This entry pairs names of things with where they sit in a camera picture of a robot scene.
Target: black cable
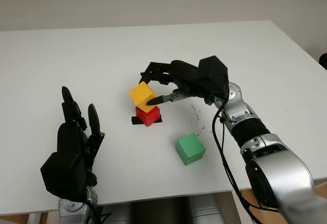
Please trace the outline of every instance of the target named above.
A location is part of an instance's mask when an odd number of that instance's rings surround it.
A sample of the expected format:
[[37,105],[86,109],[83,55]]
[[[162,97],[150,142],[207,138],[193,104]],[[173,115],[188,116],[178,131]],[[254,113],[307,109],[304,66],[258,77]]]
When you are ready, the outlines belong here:
[[[224,122],[225,122],[225,118],[224,118],[224,117],[221,117],[221,116],[219,116],[219,115],[218,115],[218,117],[220,118],[220,123],[222,123],[222,125],[223,125],[223,140],[222,140],[222,141],[224,141],[224,136],[225,136],[225,134],[224,134],[224,128],[225,128],[225,126],[224,126]],[[226,161],[225,163],[226,163],[226,166],[227,166],[227,167],[225,167],[225,171],[226,171],[227,177],[228,177],[229,182],[231,183],[232,187],[233,187],[234,189],[235,189],[235,188],[237,189],[236,192],[239,192],[239,194],[240,194],[240,196],[241,196],[241,197],[239,197],[239,195],[238,195],[238,197],[240,198],[240,201],[243,201],[243,203],[244,203],[248,208],[249,208],[250,206],[252,206],[252,207],[254,207],[254,208],[256,208],[256,209],[260,209],[260,210],[264,210],[264,211],[279,212],[279,211],[277,211],[277,210],[264,209],[264,208],[261,208],[261,207],[255,206],[255,205],[251,204],[250,202],[248,202],[246,199],[244,199],[243,196],[242,196],[242,193],[240,192],[240,190],[239,190],[239,188],[238,188],[238,186],[237,186],[237,184],[236,184],[236,181],[235,181],[235,179],[234,179],[234,177],[233,177],[233,175],[232,175],[232,173],[231,173],[231,171],[230,171],[230,169],[229,169],[229,166],[228,166],[227,161]]]
[[214,119],[213,119],[213,124],[212,124],[212,131],[213,131],[213,136],[214,136],[214,139],[215,139],[215,142],[217,144],[217,147],[218,147],[218,150],[219,150],[219,153],[220,153],[220,156],[221,156],[221,159],[222,159],[222,162],[223,162],[223,166],[225,168],[225,171],[226,171],[226,174],[227,174],[227,177],[233,187],[233,189],[235,190],[238,198],[240,199],[244,209],[246,210],[246,212],[250,215],[250,217],[258,224],[261,224],[261,222],[253,215],[253,213],[250,211],[249,207],[252,206],[254,208],[257,208],[257,209],[262,209],[262,210],[265,210],[265,211],[272,211],[272,212],[278,212],[276,210],[270,210],[270,209],[263,209],[263,208],[260,208],[260,207],[257,207],[251,203],[249,203],[246,199],[243,198],[239,188],[237,187],[237,184],[236,184],[236,181],[231,173],[231,170],[228,166],[228,163],[227,163],[227,160],[224,156],[224,153],[223,153],[223,150],[222,150],[222,147],[220,146],[220,143],[219,143],[219,140],[217,138],[217,135],[216,135],[216,128],[215,128],[215,124],[216,124],[216,120],[220,114],[220,112],[222,111],[222,109],[224,108],[225,104],[227,103],[227,100],[224,101],[224,103],[222,104],[222,106],[218,109],[217,113],[215,114],[214,116]]
[[103,224],[109,216],[111,216],[111,213],[107,214],[107,216],[102,220],[101,224]]
[[221,150],[224,151],[224,141],[225,141],[225,124],[223,124],[223,139],[222,139],[222,142],[221,142]]
[[93,206],[93,204],[91,204],[91,203],[90,203],[89,201],[87,201],[87,200],[83,201],[82,203],[84,203],[84,204],[86,204],[86,205],[88,205],[88,206],[90,207],[90,209],[91,209],[92,212],[93,212],[93,216],[94,216],[94,218],[95,218],[95,220],[96,220],[96,224],[101,224],[100,217],[99,217],[99,215],[98,215],[98,213],[97,213],[96,208]]
[[111,215],[112,213],[106,213],[106,214],[102,214],[102,215],[99,215],[100,217],[103,217],[103,216],[107,216],[107,215]]
[[[225,122],[225,118],[219,116],[219,113],[220,113],[220,111],[222,110],[222,108],[219,109],[219,110],[217,111],[216,116],[220,118],[220,123],[223,124],[223,139],[222,139],[222,141],[224,142],[224,136],[225,136],[225,134],[224,134],[224,129],[225,129],[224,122]],[[215,130],[214,126],[213,126],[213,135],[214,135],[214,138],[215,138],[216,144],[217,144],[218,149],[219,149],[220,144],[219,144],[219,141],[218,141],[218,138],[217,138],[217,135],[216,135],[216,130]],[[240,201],[243,202],[247,207],[252,206],[252,207],[254,207],[254,208],[256,208],[256,209],[260,209],[260,210],[264,210],[264,211],[279,212],[279,211],[277,211],[277,210],[264,209],[264,208],[261,208],[261,207],[255,206],[255,205],[251,204],[250,202],[248,202],[246,199],[243,198],[243,196],[242,196],[240,190],[239,190],[238,187],[237,187],[236,181],[235,181],[235,179],[234,179],[234,177],[233,177],[233,175],[232,175],[232,173],[231,173],[231,171],[230,171],[230,169],[229,169],[228,163],[227,163],[227,161],[226,161],[226,159],[225,159],[225,156],[224,156],[224,154],[223,154],[223,150],[222,150],[222,149],[223,149],[223,148],[221,148],[221,151],[219,150],[219,152],[221,153],[221,156],[222,156],[222,159],[223,159],[223,165],[224,165],[224,167],[225,167],[225,171],[226,171],[227,177],[228,177],[228,179],[229,179],[229,181],[230,181],[232,187],[235,189],[235,192],[236,192],[236,193],[239,193],[239,194],[238,194],[238,197],[240,198]]]

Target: yellow cube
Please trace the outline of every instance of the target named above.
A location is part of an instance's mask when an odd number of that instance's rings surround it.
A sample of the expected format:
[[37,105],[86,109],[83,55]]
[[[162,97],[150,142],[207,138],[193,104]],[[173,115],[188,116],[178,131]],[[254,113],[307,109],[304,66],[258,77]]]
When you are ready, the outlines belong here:
[[145,111],[146,113],[149,112],[151,109],[155,107],[155,105],[148,106],[147,102],[157,95],[151,90],[151,88],[145,83],[141,82],[138,86],[132,89],[129,92],[133,102],[137,105],[140,109]]

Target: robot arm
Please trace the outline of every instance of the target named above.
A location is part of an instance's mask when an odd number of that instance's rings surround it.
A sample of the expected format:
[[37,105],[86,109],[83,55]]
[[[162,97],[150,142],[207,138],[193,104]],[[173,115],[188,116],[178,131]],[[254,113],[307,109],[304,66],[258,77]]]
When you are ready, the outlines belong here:
[[58,130],[57,152],[41,168],[43,181],[47,191],[59,197],[60,224],[88,224],[91,218],[101,224],[95,209],[98,198],[92,187],[97,184],[97,177],[92,166],[105,134],[100,132],[93,104],[88,107],[92,134],[87,138],[85,119],[64,86],[62,97],[65,123]]
[[249,181],[261,204],[276,208],[289,223],[325,223],[327,200],[314,192],[309,170],[243,101],[240,87],[229,83],[227,68],[217,57],[200,60],[198,68],[182,61],[150,63],[141,76],[140,82],[173,82],[178,87],[170,95],[148,101],[148,105],[197,96],[222,109],[224,124],[241,149]]
[[[216,99],[215,105],[220,108],[222,103]],[[309,170],[277,135],[269,132],[234,83],[229,83],[229,99],[222,116],[241,149],[258,201],[277,208],[288,223],[325,223],[327,200],[315,193]]]

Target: green cube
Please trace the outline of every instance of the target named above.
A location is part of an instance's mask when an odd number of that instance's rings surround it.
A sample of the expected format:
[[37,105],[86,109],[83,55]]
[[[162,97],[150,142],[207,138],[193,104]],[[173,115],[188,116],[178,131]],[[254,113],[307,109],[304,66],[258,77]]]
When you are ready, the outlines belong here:
[[196,135],[192,133],[177,141],[176,150],[184,165],[189,165],[203,157],[205,147]]

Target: cube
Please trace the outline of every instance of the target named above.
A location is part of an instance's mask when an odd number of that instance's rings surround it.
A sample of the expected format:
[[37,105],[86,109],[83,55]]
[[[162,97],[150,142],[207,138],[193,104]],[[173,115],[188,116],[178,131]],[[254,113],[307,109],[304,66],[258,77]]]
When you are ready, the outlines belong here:
[[135,105],[146,113],[155,107],[155,105],[147,105],[147,102],[157,97],[157,95],[145,82],[139,83],[138,86],[129,92],[129,95],[131,96]]
[[184,165],[189,165],[203,157],[205,147],[196,135],[192,133],[177,141],[176,150]]
[[136,107],[136,116],[148,127],[160,119],[160,108],[155,106],[146,113],[139,107]]

